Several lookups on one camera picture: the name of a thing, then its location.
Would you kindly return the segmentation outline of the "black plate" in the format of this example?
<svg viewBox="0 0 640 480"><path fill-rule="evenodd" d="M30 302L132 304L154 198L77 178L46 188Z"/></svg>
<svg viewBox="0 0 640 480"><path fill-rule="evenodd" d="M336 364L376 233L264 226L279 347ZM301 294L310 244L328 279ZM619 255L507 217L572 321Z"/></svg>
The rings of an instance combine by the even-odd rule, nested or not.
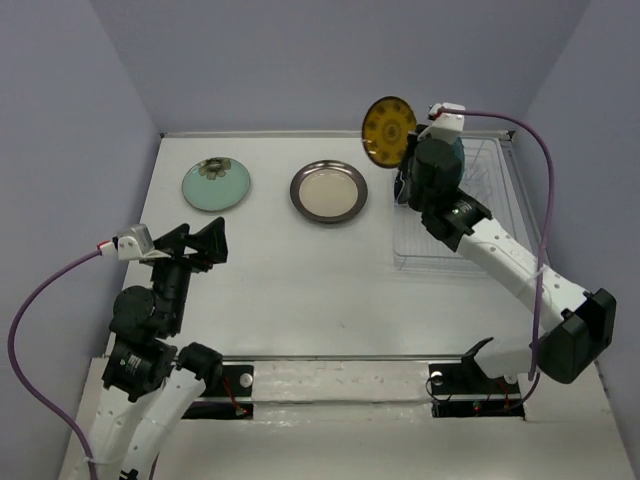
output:
<svg viewBox="0 0 640 480"><path fill-rule="evenodd" d="M398 171L394 180L394 200L398 205L404 205L408 201L409 190L406 186L405 174L403 171Z"/></svg>

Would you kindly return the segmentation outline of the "teal scalloped plate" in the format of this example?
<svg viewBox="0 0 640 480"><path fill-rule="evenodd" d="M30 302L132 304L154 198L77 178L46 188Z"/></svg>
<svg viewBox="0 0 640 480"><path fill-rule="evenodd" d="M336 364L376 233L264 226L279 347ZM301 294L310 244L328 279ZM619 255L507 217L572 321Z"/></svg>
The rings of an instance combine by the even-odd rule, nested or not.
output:
<svg viewBox="0 0 640 480"><path fill-rule="evenodd" d="M464 177L465 160L466 160L462 139L458 137L452 144L452 147L453 147L454 155L460 164L458 182L461 183Z"/></svg>

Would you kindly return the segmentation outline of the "yellow amber plate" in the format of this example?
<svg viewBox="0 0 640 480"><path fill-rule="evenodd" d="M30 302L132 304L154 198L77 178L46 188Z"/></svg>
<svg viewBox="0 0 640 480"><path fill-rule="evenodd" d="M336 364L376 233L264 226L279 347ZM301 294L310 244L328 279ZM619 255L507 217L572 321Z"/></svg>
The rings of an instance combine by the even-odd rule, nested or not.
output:
<svg viewBox="0 0 640 480"><path fill-rule="evenodd" d="M396 96L385 96L367 110L361 127L361 143L378 167L397 168L407 148L407 136L417 125L410 105Z"/></svg>

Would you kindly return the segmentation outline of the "brown rimmed cream plate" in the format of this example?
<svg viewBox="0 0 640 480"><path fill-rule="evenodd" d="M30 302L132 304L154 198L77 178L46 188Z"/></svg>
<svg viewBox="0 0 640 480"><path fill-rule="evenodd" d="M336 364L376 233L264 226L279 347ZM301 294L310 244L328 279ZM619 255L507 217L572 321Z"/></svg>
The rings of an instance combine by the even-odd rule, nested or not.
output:
<svg viewBox="0 0 640 480"><path fill-rule="evenodd" d="M337 160L305 165L289 186L294 208L307 220L325 225L353 220L365 207L368 193L360 171Z"/></svg>

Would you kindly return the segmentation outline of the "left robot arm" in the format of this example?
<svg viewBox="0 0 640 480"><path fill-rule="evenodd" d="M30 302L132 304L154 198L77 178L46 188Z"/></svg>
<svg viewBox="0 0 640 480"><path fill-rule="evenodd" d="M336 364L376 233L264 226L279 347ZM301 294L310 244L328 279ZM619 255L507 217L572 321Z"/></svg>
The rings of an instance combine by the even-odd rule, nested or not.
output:
<svg viewBox="0 0 640 480"><path fill-rule="evenodd" d="M199 343L179 349L166 341L181 331L192 275L227 260L225 221L218 217L197 232L181 224L157 239L136 224L99 249L150 266L151 277L149 285L130 286L114 301L114 343L89 432L88 471L73 476L143 479L182 415L221 383L220 353Z"/></svg>

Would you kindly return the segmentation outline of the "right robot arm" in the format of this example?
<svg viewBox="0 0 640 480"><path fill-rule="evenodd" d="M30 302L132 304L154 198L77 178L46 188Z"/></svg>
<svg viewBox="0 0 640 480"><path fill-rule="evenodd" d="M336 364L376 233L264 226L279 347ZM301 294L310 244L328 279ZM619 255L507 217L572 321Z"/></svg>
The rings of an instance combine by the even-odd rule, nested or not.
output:
<svg viewBox="0 0 640 480"><path fill-rule="evenodd" d="M433 137L424 125L407 135L398 173L398 198L421 216L426 231L473 262L533 315L519 339L490 336L467 351L462 384L482 392L496 379L543 373L573 383L612 340L617 302L607 290L590 292L555 272L518 243L481 202L464 192L460 140Z"/></svg>

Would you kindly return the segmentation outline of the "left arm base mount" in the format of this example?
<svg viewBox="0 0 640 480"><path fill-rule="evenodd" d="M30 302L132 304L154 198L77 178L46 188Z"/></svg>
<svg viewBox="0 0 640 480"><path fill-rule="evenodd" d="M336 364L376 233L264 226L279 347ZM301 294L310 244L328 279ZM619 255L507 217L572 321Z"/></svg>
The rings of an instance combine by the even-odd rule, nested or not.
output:
<svg viewBox="0 0 640 480"><path fill-rule="evenodd" d="M183 420L251 420L254 366L248 363L225 364L221 379L208 387L183 414Z"/></svg>

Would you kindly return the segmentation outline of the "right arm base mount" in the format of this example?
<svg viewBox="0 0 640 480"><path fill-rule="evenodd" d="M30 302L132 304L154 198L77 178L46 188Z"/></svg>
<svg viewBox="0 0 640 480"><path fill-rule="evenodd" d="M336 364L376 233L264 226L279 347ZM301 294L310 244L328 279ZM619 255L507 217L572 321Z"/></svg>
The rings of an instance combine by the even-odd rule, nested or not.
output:
<svg viewBox="0 0 640 480"><path fill-rule="evenodd" d="M463 362L430 364L425 390L434 418L525 418L517 380L489 379Z"/></svg>

